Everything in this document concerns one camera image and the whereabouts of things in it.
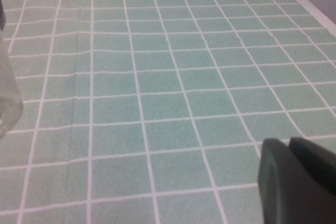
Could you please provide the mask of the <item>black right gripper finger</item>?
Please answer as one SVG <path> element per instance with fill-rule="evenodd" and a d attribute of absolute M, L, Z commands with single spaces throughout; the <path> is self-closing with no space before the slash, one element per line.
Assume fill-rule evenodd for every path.
<path fill-rule="evenodd" d="M 265 139 L 258 188 L 264 223 L 335 223 L 335 153 L 312 141 Z"/>

